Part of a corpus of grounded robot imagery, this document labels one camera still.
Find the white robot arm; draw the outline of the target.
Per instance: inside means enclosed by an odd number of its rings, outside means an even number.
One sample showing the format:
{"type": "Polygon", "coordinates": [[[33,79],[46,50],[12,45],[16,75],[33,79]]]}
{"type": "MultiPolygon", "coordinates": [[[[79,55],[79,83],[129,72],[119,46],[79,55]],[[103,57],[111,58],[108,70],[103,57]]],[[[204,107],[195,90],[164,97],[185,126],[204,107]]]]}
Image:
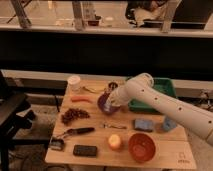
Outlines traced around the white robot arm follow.
{"type": "Polygon", "coordinates": [[[113,90],[107,108],[120,107],[135,99],[153,107],[213,146],[213,113],[153,89],[154,79],[142,73],[113,90]]]}

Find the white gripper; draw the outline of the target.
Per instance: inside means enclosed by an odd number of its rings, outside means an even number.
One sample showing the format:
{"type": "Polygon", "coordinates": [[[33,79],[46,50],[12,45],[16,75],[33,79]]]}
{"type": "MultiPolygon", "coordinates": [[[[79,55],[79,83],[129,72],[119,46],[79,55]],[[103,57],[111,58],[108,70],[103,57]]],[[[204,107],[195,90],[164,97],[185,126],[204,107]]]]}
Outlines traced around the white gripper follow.
{"type": "Polygon", "coordinates": [[[114,89],[109,97],[107,98],[106,104],[108,106],[120,107],[126,105],[131,100],[131,97],[128,95],[125,86],[122,85],[114,89]]]}

